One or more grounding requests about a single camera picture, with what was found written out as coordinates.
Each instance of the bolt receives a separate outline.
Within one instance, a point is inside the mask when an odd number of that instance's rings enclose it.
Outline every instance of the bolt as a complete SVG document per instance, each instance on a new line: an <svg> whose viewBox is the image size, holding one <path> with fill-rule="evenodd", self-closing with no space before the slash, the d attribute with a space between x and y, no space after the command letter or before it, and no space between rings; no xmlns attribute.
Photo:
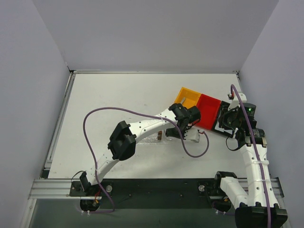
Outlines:
<svg viewBox="0 0 304 228"><path fill-rule="evenodd" d="M111 192L112 189L113 189L113 188L112 188L111 185L108 185L108 186L106 186L106 188L105 188L106 192Z"/></svg>
<svg viewBox="0 0 304 228"><path fill-rule="evenodd" d="M205 190L205 186L204 185L199 185L199 191L203 192Z"/></svg>

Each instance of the white table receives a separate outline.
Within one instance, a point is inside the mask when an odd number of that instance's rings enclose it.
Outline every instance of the white table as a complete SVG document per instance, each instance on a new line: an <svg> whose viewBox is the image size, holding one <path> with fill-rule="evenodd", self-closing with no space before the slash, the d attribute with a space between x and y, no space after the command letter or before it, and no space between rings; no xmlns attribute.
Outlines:
<svg viewBox="0 0 304 228"><path fill-rule="evenodd" d="M89 111L116 106L155 115L173 104L182 86L228 102L231 84L240 90L235 74L77 74L48 177L71 178L94 165L82 130ZM115 110L92 114L86 130L97 159L103 154L112 157L107 144L118 122L142 119ZM135 155L119 162L105 178L213 178L217 171L246 177L241 154L227 149L225 137L207 134L210 147L200 158L189 157L180 141L137 145ZM206 148L205 136L200 143L186 142L186 147L190 153L200 154Z"/></svg>

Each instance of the brown object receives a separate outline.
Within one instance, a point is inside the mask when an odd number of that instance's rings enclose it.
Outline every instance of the brown object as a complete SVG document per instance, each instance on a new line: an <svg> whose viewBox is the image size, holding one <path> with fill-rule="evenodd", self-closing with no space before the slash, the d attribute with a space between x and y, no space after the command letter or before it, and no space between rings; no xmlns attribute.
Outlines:
<svg viewBox="0 0 304 228"><path fill-rule="evenodd" d="M162 140L162 131L157 132L157 140Z"/></svg>

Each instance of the yellow bin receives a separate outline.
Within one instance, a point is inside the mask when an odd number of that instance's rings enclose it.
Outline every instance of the yellow bin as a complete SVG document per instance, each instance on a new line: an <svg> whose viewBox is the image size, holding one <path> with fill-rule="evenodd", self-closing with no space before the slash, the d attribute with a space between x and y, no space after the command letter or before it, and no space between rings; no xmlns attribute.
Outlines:
<svg viewBox="0 0 304 228"><path fill-rule="evenodd" d="M201 94L198 92L182 87L174 102L180 103L182 100L184 100L182 105L186 108L191 108L197 104L200 95Z"/></svg>

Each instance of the wall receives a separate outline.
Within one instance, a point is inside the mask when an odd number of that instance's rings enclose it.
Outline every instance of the wall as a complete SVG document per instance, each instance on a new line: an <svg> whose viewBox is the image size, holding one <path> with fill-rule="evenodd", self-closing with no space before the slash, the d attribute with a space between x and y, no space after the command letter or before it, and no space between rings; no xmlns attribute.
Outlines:
<svg viewBox="0 0 304 228"><path fill-rule="evenodd" d="M30 0L0 0L0 221L19 227L69 76Z"/></svg>
<svg viewBox="0 0 304 228"><path fill-rule="evenodd" d="M281 0L241 69L293 227L303 227L304 1Z"/></svg>
<svg viewBox="0 0 304 228"><path fill-rule="evenodd" d="M278 0L33 0L70 69L232 73Z"/></svg>

